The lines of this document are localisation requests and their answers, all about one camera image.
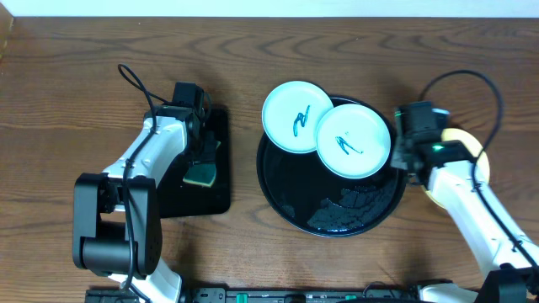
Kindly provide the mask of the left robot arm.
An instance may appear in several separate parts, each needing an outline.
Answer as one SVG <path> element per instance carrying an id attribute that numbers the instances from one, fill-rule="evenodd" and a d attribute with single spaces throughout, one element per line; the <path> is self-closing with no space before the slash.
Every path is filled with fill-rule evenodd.
<path id="1" fill-rule="evenodd" d="M 214 154 L 211 112 L 172 104 L 150 109 L 141 132 L 101 173 L 83 173 L 73 194 L 72 259 L 145 302 L 178 302 L 182 279 L 162 259 L 158 189 L 178 162 Z"/>

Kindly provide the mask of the light blue plate top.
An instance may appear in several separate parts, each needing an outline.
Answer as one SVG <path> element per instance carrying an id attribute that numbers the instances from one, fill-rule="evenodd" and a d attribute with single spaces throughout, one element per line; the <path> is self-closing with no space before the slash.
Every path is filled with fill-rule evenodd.
<path id="1" fill-rule="evenodd" d="M 280 149 L 295 154 L 316 150 L 315 130 L 332 109 L 330 97 L 310 82 L 285 82 L 274 88 L 262 108 L 265 134 Z"/>

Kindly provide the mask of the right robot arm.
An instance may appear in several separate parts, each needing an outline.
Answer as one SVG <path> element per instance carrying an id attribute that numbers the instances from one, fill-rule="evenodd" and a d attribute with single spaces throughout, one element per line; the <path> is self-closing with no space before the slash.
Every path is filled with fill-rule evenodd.
<path id="1" fill-rule="evenodd" d="M 391 164 L 419 178 L 444 208 L 474 255 L 484 282 L 480 290 L 454 283 L 418 289 L 427 302 L 525 302 L 538 293 L 538 246 L 520 229 L 489 187 L 484 146 L 464 130 L 397 138 Z"/>

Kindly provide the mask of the green scrubbing sponge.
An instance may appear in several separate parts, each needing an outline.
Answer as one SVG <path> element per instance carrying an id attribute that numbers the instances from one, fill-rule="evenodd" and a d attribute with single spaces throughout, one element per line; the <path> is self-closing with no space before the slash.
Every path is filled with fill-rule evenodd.
<path id="1" fill-rule="evenodd" d="M 183 177 L 184 183 L 205 188 L 213 186 L 216 181 L 216 152 L 220 145 L 219 141 L 205 143 L 202 152 L 189 165 L 189 169 Z"/>

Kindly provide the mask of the yellow plate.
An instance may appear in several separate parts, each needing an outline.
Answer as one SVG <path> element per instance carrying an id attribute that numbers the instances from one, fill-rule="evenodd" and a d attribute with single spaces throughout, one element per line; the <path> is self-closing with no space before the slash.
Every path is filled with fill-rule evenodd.
<path id="1" fill-rule="evenodd" d="M 476 165 L 478 183 L 488 185 L 490 181 L 488 155 L 486 153 L 480 155 L 483 146 L 478 139 L 464 130 L 446 128 L 442 131 L 441 143 L 449 143 L 450 141 L 459 141 L 469 151 L 472 158 L 478 158 L 478 164 Z M 448 199 L 443 198 L 441 195 L 449 194 L 449 189 L 456 189 L 458 185 L 464 185 L 469 191 L 473 188 L 472 163 L 468 160 L 435 164 L 430 171 L 426 185 L 423 186 L 423 190 L 432 201 L 445 210 L 445 202 Z"/>

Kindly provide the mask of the light blue plate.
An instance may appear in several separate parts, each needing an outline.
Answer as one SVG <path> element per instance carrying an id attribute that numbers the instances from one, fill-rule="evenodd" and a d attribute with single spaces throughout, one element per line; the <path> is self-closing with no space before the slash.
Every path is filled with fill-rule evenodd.
<path id="1" fill-rule="evenodd" d="M 295 154 L 316 150 L 315 130 L 332 109 L 330 97 L 310 82 L 285 82 L 274 88 L 262 108 L 265 134 L 280 149 Z"/>
<path id="2" fill-rule="evenodd" d="M 317 153 L 332 173 L 362 179 L 377 173 L 387 162 L 392 146 L 384 119 L 359 104 L 339 105 L 320 120 L 315 132 Z"/>

